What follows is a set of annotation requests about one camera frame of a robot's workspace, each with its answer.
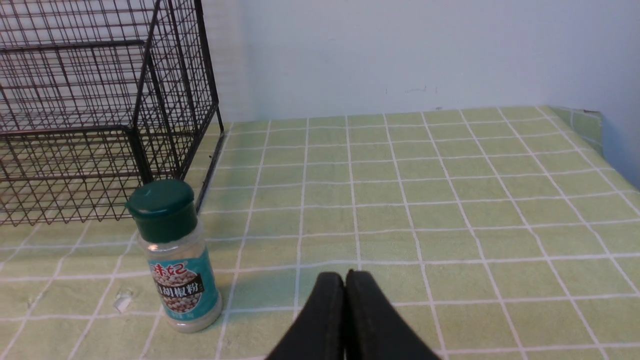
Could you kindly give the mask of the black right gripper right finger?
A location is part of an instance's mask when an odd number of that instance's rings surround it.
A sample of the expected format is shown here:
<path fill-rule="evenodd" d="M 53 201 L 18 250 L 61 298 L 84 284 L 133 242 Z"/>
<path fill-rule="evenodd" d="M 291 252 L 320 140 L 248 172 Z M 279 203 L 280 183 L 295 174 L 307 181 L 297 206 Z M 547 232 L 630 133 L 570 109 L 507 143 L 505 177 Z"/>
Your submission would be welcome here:
<path fill-rule="evenodd" d="M 438 360 L 391 305 L 368 271 L 351 269 L 345 281 L 347 360 Z"/>

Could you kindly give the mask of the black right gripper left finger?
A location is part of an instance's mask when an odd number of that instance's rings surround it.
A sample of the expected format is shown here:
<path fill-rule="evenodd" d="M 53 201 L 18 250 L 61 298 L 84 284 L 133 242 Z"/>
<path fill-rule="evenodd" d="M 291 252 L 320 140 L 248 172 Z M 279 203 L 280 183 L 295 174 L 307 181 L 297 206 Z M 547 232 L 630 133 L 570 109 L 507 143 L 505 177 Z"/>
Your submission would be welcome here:
<path fill-rule="evenodd" d="M 345 285 L 336 272 L 318 274 L 295 321 L 266 357 L 268 360 L 343 360 Z"/>

